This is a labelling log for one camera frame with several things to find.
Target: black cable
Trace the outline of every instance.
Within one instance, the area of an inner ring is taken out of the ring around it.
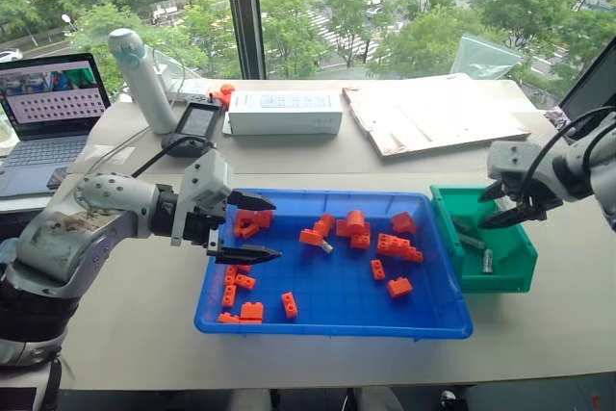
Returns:
[[[593,153],[593,149],[595,149],[595,146],[597,146],[597,143],[599,143],[599,141],[601,141],[603,137],[605,137],[614,129],[616,129],[616,122],[605,127],[599,134],[597,134],[597,137],[595,137],[590,143],[588,143],[588,146],[586,146],[586,150],[584,151],[584,156],[581,159],[582,172],[584,172],[585,174],[590,173],[589,163],[590,155]]]
[[[522,179],[522,182],[520,183],[520,189],[518,190],[518,197],[520,199],[524,199],[525,198],[526,191],[528,190],[528,186],[530,185],[530,181],[532,180],[532,176],[535,174],[535,170],[537,170],[537,168],[541,164],[541,161],[543,161],[543,158],[546,157],[546,154],[548,154],[548,151],[550,151],[552,149],[552,147],[556,144],[556,142],[559,141],[567,132],[569,132],[569,130],[572,127],[575,127],[580,122],[582,122],[583,120],[587,119],[590,116],[595,116],[595,115],[598,115],[598,114],[601,114],[601,113],[609,114],[612,111],[616,111],[616,108],[611,107],[611,106],[607,106],[607,107],[603,106],[601,108],[596,108],[594,110],[590,110],[590,111],[584,113],[583,115],[581,115],[579,117],[576,117],[574,120],[572,120],[567,125],[565,125],[562,129],[560,129],[558,132],[556,132],[556,135],[554,135],[550,139],[550,141],[548,141],[545,144],[545,146],[543,148],[541,148],[541,151],[539,151],[539,154],[537,154],[537,157],[534,159],[534,161],[532,162],[532,164],[530,165],[530,167],[526,171],[526,174],[525,174],[524,178]]]
[[[200,138],[200,137],[193,137],[193,136],[190,136],[190,135],[187,135],[186,137],[182,137],[181,139],[177,139],[176,141],[168,144],[163,149],[161,149],[155,156],[152,157],[152,159],[150,159],[148,162],[146,162],[143,166],[141,166],[137,170],[135,170],[131,174],[131,177],[134,177],[134,178],[139,177],[142,173],[144,173],[146,170],[148,170],[150,167],[152,167],[152,165],[154,163],[156,163],[159,159],[161,159],[163,156],[165,156],[175,146],[177,146],[178,144],[180,144],[183,141],[191,141],[191,140],[203,142],[202,138]]]

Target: laptop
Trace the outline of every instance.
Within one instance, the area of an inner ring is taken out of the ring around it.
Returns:
[[[1,63],[0,104],[19,138],[0,197],[53,192],[110,106],[90,53]]]

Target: blue plastic tray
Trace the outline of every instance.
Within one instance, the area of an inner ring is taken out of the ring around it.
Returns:
[[[276,204],[271,228],[262,229],[248,241],[233,235],[237,210],[229,208],[230,219],[221,230],[226,245],[261,244],[282,252],[282,257],[252,267],[257,279],[253,291],[238,288],[234,307],[222,309],[225,265],[210,260],[196,308],[194,324],[206,333],[313,334],[345,336],[394,336],[414,339],[464,339],[473,332],[464,297],[447,257],[430,201],[417,193],[360,193],[294,190],[250,190]],[[327,241],[331,254],[300,243],[303,228],[312,228],[322,213],[345,218],[350,210],[364,212],[372,228],[371,247],[352,249],[348,238]],[[393,234],[390,217],[407,211],[418,232],[408,235],[423,252],[421,264],[391,257],[376,257],[378,233]],[[370,259],[380,258],[386,279],[372,278]],[[392,299],[387,281],[406,276],[413,285],[410,295]],[[280,300],[292,291],[299,310],[287,320]],[[222,311],[238,315],[242,303],[265,305],[263,324],[217,322]]]

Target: robotic arm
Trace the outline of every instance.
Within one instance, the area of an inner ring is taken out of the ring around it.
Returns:
[[[30,366],[57,356],[79,300],[113,248],[151,234],[203,245],[217,263],[252,265],[280,253],[224,246],[218,227],[226,206],[274,209],[262,196],[229,187],[229,167],[216,150],[184,173],[181,191],[117,173],[84,176],[62,202],[48,206],[19,237],[0,279],[0,366]]]
[[[545,220],[546,212],[563,201],[594,194],[616,232],[616,115],[606,117],[566,150],[550,152],[552,144],[542,148],[524,141],[492,143],[488,175],[497,181],[481,199],[508,196],[516,207],[485,218],[481,226],[503,228],[525,220]]]

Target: laptop keyboard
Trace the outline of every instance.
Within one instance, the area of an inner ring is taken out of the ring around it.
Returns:
[[[72,163],[84,148],[84,140],[36,141],[20,143],[2,163],[2,167]]]

